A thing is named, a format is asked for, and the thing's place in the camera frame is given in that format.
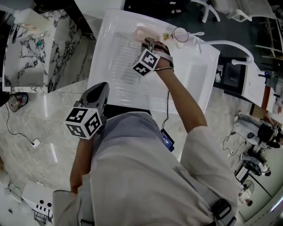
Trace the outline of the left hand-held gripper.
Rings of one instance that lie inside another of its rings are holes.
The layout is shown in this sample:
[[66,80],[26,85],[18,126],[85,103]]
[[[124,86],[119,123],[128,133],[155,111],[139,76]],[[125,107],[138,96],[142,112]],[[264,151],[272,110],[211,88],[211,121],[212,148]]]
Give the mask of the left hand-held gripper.
[[80,139],[91,139],[95,134],[103,134],[107,121],[104,108],[109,91],[107,82],[98,83],[87,89],[75,102],[65,120],[71,135]]

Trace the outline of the person's right hand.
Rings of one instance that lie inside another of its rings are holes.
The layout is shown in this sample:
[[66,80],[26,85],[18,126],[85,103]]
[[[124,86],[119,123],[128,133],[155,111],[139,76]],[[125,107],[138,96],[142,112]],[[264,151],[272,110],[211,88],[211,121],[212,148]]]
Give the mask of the person's right hand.
[[170,55],[168,47],[160,41],[155,41],[153,50],[160,57],[156,68],[174,68],[173,58]]

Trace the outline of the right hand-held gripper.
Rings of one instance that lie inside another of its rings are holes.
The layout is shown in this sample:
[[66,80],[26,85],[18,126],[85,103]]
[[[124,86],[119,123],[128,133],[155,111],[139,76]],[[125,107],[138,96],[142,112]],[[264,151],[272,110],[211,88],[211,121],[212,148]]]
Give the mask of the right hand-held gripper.
[[141,53],[136,57],[132,64],[132,69],[141,76],[153,72],[160,59],[160,56],[154,52],[156,41],[153,38],[145,38],[146,44],[141,45]]

